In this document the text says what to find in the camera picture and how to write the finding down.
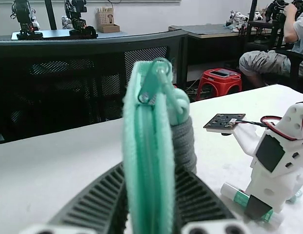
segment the white robot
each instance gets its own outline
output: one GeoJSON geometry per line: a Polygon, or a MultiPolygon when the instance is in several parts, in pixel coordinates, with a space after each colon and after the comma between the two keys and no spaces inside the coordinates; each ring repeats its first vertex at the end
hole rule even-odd
{"type": "Polygon", "coordinates": [[[246,27],[246,23],[249,20],[248,16],[243,15],[241,12],[230,12],[229,20],[226,22],[226,27],[230,26],[233,32],[237,33],[242,27],[246,27]]]}
{"type": "Polygon", "coordinates": [[[259,11],[256,11],[254,13],[254,21],[257,21],[257,20],[263,20],[263,16],[261,15],[261,13],[259,11]]]}
{"type": "Polygon", "coordinates": [[[303,102],[292,105],[282,118],[263,117],[267,129],[262,136],[245,120],[231,119],[226,125],[230,130],[212,126],[207,131],[233,134],[243,151],[253,157],[245,213],[259,219],[271,209],[279,213],[303,186],[303,102]]]}

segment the red stool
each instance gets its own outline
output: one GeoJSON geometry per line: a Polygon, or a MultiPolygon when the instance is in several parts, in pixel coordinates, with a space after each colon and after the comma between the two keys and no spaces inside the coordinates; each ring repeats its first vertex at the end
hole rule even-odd
{"type": "Polygon", "coordinates": [[[223,68],[206,70],[203,73],[203,76],[199,83],[196,101],[201,100],[200,94],[204,85],[211,85],[213,87],[212,97],[227,95],[231,90],[237,90],[238,92],[241,92],[241,74],[223,68]]]}

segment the glue stick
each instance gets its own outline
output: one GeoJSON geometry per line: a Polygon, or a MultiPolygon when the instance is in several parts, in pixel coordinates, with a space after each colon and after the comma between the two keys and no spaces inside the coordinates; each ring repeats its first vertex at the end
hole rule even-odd
{"type": "MultiPolygon", "coordinates": [[[[230,200],[240,204],[243,208],[247,207],[249,196],[244,193],[244,191],[228,184],[224,183],[221,188],[221,194],[230,200]]],[[[284,220],[282,214],[277,214],[270,210],[261,217],[261,220],[267,223],[270,223],[274,227],[279,227],[284,220]]]]}

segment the mint green pouch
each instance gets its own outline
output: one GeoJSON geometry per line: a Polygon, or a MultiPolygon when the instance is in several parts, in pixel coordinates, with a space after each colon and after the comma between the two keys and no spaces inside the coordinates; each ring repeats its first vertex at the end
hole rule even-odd
{"type": "Polygon", "coordinates": [[[189,99],[172,85],[166,59],[136,62],[124,98],[123,163],[133,231],[170,234],[174,222],[174,150],[170,121],[189,116],[189,99]]]}

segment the gray cord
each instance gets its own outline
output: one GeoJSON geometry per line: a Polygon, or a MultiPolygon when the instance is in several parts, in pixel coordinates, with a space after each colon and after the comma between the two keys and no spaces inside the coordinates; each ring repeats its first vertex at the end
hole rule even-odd
{"type": "Polygon", "coordinates": [[[197,156],[194,148],[194,129],[191,117],[180,125],[171,126],[174,146],[175,164],[186,170],[197,172],[197,156]]]}

